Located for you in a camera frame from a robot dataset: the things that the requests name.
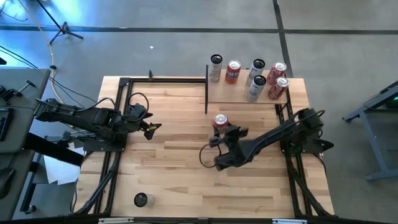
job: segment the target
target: tripod stand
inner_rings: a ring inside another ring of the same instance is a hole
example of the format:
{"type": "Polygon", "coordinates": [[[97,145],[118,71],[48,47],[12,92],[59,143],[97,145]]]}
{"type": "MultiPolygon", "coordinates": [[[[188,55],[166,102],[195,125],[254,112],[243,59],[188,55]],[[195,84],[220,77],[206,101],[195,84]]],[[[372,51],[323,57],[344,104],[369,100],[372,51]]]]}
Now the tripod stand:
{"type": "Polygon", "coordinates": [[[51,39],[50,44],[52,44],[52,42],[60,35],[61,32],[62,32],[62,35],[63,35],[63,34],[69,34],[69,35],[72,35],[72,36],[77,37],[77,38],[79,38],[79,39],[83,39],[82,36],[70,32],[67,22],[64,22],[63,25],[62,25],[62,27],[61,27],[61,26],[55,21],[55,19],[51,16],[51,14],[48,12],[48,10],[46,10],[46,8],[43,6],[43,4],[40,2],[40,0],[36,0],[36,1],[40,4],[40,6],[44,9],[45,13],[47,13],[47,15],[49,15],[49,17],[51,18],[51,20],[52,20],[52,21],[55,23],[55,25],[57,25],[57,27],[59,28],[57,34],[55,34],[55,36],[51,39]]]}

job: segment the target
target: can lid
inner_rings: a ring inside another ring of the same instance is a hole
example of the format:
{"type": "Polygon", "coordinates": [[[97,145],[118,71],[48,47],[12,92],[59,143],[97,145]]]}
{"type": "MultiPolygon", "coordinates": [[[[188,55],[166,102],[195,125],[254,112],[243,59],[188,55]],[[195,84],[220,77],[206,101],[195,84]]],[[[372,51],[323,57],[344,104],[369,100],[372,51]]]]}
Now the can lid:
{"type": "Polygon", "coordinates": [[[254,77],[254,83],[255,84],[257,84],[257,85],[260,85],[260,86],[262,86],[262,85],[265,85],[266,84],[266,78],[265,77],[263,77],[262,75],[258,75],[258,76],[256,76],[256,77],[254,77]]]}
{"type": "Polygon", "coordinates": [[[143,207],[146,205],[146,203],[148,202],[148,196],[145,193],[138,193],[135,197],[134,197],[134,204],[137,207],[143,207]]]}
{"type": "Polygon", "coordinates": [[[221,63],[222,61],[223,61],[223,58],[222,58],[222,56],[221,55],[212,55],[211,57],[210,57],[210,61],[212,62],[212,63],[215,63],[215,64],[219,64],[219,63],[221,63]]]}
{"type": "Polygon", "coordinates": [[[264,68],[266,66],[266,63],[263,60],[261,60],[261,59],[255,59],[253,61],[253,65],[256,68],[261,69],[261,68],[264,68]]]}
{"type": "Polygon", "coordinates": [[[232,69],[239,69],[241,67],[241,63],[238,60],[232,60],[228,64],[232,69]]]}
{"type": "Polygon", "coordinates": [[[287,87],[289,85],[289,80],[285,77],[279,77],[277,78],[276,83],[281,87],[287,87]]]}
{"type": "Polygon", "coordinates": [[[223,114],[218,114],[214,117],[214,122],[216,124],[225,124],[227,122],[227,117],[223,114]]]}
{"type": "Polygon", "coordinates": [[[277,62],[277,63],[275,63],[275,68],[278,71],[284,71],[284,70],[286,70],[287,66],[283,62],[277,62]]]}

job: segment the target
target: desk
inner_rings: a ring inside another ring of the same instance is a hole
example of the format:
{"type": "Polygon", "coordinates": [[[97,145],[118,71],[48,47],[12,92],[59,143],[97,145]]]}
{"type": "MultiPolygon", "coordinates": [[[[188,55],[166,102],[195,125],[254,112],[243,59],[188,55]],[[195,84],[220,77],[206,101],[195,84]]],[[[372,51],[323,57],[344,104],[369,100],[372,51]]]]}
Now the desk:
{"type": "MultiPolygon", "coordinates": [[[[30,80],[36,87],[29,86],[22,92],[23,96],[13,97],[9,102],[11,105],[35,108],[37,102],[34,98],[42,97],[49,75],[48,69],[0,69],[0,85],[7,89],[19,90],[26,84],[25,80],[30,80]]],[[[14,154],[22,149],[33,121],[33,113],[34,111],[30,109],[14,108],[14,119],[11,121],[6,140],[0,142],[0,169],[7,167],[14,154]]],[[[33,156],[34,151],[24,150],[14,159],[11,168],[16,172],[12,178],[11,190],[6,197],[0,199],[0,220],[12,218],[33,156]]]]}
{"type": "MultiPolygon", "coordinates": [[[[99,98],[115,99],[119,78],[104,77],[99,98]]],[[[301,92],[291,95],[296,112],[308,107],[308,98],[303,79],[294,79],[292,83],[295,84],[290,86],[291,92],[301,92]]],[[[204,86],[202,83],[134,84],[133,92],[142,92],[149,99],[149,111],[154,115],[147,121],[163,126],[151,141],[140,132],[129,134],[119,166],[111,216],[294,217],[285,157],[279,143],[263,149],[252,163],[221,172],[204,168],[198,160],[200,148],[213,135],[214,115],[226,114],[233,124],[249,128],[247,138],[254,138],[279,125],[274,104],[209,102],[208,114],[204,114],[204,86]],[[155,195],[155,206],[135,207],[133,198],[139,192],[155,195]]],[[[133,102],[146,105],[139,96],[134,96],[133,102]]],[[[112,104],[103,102],[101,106],[112,107],[112,104]]],[[[203,160],[211,164],[217,154],[216,149],[204,151],[203,160]]],[[[98,185],[103,157],[104,153],[94,152],[83,163],[76,210],[98,185]]],[[[303,154],[303,163],[310,190],[324,208],[333,213],[321,162],[311,154],[303,154]]],[[[299,190],[298,195],[304,211],[299,190]]]]}

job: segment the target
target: wheel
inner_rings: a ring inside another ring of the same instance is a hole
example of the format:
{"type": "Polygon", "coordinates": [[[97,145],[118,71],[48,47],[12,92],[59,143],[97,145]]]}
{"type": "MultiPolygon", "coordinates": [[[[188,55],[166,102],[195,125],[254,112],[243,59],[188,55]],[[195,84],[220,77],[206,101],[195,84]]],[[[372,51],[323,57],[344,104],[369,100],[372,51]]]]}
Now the wheel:
{"type": "Polygon", "coordinates": [[[28,210],[25,212],[26,215],[35,212],[37,210],[37,207],[35,205],[29,205],[28,210]]]}

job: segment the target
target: white paper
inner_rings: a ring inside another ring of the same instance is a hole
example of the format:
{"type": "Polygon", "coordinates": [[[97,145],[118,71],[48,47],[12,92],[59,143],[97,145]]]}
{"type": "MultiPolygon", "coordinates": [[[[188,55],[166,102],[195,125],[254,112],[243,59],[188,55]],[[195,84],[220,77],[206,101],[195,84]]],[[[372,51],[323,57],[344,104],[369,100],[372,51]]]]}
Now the white paper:
{"type": "MultiPolygon", "coordinates": [[[[69,150],[83,155],[83,148],[75,149],[73,142],[69,143],[69,150]]],[[[49,184],[58,181],[58,185],[71,183],[79,178],[80,167],[59,161],[49,156],[44,156],[45,169],[49,184]]]]}

